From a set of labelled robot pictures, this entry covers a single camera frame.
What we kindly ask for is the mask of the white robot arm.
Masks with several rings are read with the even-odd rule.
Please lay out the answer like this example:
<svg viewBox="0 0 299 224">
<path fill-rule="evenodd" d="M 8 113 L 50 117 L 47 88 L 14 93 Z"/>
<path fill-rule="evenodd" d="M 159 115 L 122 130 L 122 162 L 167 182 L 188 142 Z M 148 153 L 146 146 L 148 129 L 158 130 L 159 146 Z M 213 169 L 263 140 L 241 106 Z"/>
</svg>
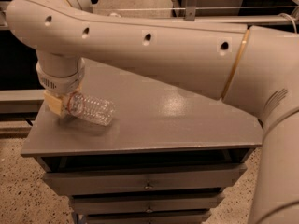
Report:
<svg viewBox="0 0 299 224">
<path fill-rule="evenodd" d="M 299 35 L 243 24 L 96 15 L 90 0 L 13 0 L 7 25 L 35 49 L 54 95 L 83 79 L 83 60 L 128 69 L 243 110 L 263 124 L 249 224 L 298 224 Z"/>
</svg>

